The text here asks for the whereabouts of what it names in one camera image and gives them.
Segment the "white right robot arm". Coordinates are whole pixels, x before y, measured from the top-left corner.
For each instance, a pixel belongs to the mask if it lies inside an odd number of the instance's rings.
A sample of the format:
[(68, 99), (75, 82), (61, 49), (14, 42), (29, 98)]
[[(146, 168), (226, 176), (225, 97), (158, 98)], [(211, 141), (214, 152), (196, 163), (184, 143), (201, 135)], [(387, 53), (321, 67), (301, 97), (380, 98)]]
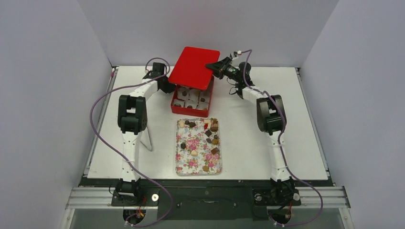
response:
[(238, 67), (232, 65), (232, 59), (226, 57), (221, 61), (208, 63), (206, 68), (212, 70), (214, 77), (227, 77), (235, 82), (236, 94), (256, 105), (257, 125), (267, 139), (270, 155), (270, 191), (269, 199), (276, 206), (289, 204), (295, 191), (294, 180), (288, 171), (284, 154), (282, 134), (287, 125), (285, 109), (280, 95), (268, 95), (254, 85), (250, 78), (251, 65), (241, 62)]

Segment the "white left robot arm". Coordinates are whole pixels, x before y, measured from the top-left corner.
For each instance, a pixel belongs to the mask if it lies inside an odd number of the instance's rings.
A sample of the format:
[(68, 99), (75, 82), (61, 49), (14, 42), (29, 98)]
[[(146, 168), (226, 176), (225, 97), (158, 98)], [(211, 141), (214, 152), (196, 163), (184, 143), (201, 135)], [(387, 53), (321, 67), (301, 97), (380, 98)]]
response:
[(122, 133), (124, 158), (122, 159), (121, 178), (115, 188), (117, 197), (130, 205), (137, 205), (145, 197), (140, 186), (139, 148), (143, 143), (152, 151), (147, 124), (147, 100), (158, 90), (174, 91), (175, 85), (168, 82), (167, 65), (155, 62), (152, 69), (142, 78), (141, 86), (128, 95), (118, 99), (117, 124)]

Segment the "red box lid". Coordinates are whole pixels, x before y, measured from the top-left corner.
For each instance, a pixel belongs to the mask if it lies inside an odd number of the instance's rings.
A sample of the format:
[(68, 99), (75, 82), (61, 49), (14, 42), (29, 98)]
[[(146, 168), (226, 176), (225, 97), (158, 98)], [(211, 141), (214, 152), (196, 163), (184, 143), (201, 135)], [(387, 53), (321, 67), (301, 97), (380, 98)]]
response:
[(218, 50), (187, 46), (180, 54), (168, 80), (175, 85), (207, 90), (213, 70), (205, 65), (217, 62), (219, 56)]

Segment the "red chocolate box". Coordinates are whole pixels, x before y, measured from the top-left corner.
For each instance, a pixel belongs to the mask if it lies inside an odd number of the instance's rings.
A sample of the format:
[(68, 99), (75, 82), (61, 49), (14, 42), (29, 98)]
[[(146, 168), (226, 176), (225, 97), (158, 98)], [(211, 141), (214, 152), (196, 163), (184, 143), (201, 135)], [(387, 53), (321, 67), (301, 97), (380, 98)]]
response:
[(212, 103), (213, 86), (213, 76), (205, 90), (177, 85), (171, 100), (172, 113), (207, 118)]

